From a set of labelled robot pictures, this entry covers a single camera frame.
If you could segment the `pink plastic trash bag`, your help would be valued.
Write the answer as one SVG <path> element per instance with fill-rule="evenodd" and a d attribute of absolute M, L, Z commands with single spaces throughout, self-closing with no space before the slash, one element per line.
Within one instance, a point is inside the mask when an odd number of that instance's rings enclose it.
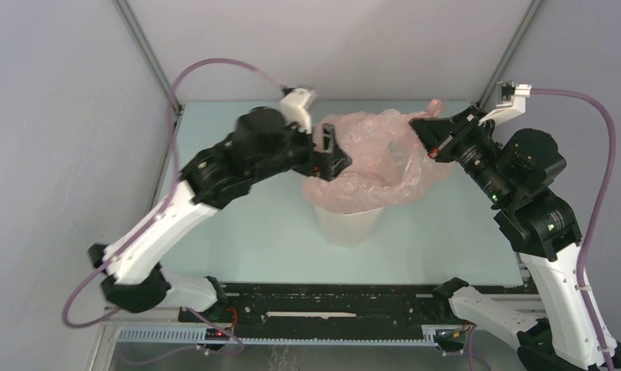
<path fill-rule="evenodd" d="M 431 160 L 409 126 L 415 118 L 437 118 L 445 107 L 432 100 L 425 111 L 403 114 L 331 114 L 317 125 L 336 129 L 337 144 L 352 164 L 331 182 L 307 178 L 302 193 L 312 204 L 331 213 L 351 214 L 419 200 L 446 179 L 450 164 Z"/>

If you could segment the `white trash bin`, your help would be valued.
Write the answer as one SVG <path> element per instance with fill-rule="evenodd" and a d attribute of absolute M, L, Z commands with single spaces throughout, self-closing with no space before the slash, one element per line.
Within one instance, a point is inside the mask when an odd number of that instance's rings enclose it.
<path fill-rule="evenodd" d="M 324 239 L 337 247 L 354 248 L 368 240 L 375 231 L 384 208 L 358 213 L 332 213 L 314 206 L 319 231 Z"/>

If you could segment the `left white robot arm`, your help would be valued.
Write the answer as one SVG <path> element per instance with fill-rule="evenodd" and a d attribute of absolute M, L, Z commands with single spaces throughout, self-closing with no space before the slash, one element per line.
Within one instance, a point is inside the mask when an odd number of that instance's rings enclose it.
<path fill-rule="evenodd" d="M 181 169 L 165 198 L 133 231 L 113 244 L 90 247 L 92 264 L 104 273 L 105 299 L 131 313 L 169 304 L 197 311 L 208 322 L 221 320 L 227 297 L 218 280 L 176 277 L 162 268 L 161 259 L 258 182 L 287 171 L 333 181 L 352 160 L 338 145 L 334 125 L 321 124 L 320 135 L 317 145 L 299 122 L 270 107 L 240 116 L 224 140 L 199 151 Z"/>

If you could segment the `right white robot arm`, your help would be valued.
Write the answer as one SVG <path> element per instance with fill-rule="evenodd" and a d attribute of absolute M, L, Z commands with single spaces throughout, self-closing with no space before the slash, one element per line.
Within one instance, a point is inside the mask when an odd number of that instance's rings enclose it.
<path fill-rule="evenodd" d="M 528 370 L 621 368 L 621 342 L 591 320 L 592 294 L 578 279 L 582 234 L 575 213 L 550 189 L 566 166 L 552 136 L 525 128 L 499 144 L 494 122 L 474 106 L 409 124 L 431 159 L 459 163 L 491 201 L 495 222 L 529 270 L 545 310 L 543 318 L 525 315 L 455 277 L 433 291 L 435 318 L 481 325 Z"/>

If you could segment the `small circuit board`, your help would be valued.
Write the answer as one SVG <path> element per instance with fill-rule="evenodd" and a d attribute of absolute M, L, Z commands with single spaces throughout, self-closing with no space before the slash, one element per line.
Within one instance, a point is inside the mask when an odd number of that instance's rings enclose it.
<path fill-rule="evenodd" d="M 203 338 L 206 342 L 211 341 L 230 341 L 230 333 L 225 329 L 220 328 L 219 330 L 215 328 L 207 328 L 205 331 L 205 335 Z"/>

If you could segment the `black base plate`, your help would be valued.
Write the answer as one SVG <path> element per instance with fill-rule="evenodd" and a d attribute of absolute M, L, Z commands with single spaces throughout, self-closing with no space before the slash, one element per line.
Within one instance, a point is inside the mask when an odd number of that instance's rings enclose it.
<path fill-rule="evenodd" d="M 432 326 L 464 328 L 435 286 L 416 284 L 223 285 L 219 301 L 202 312 L 236 335 L 294 339 L 409 339 Z"/>

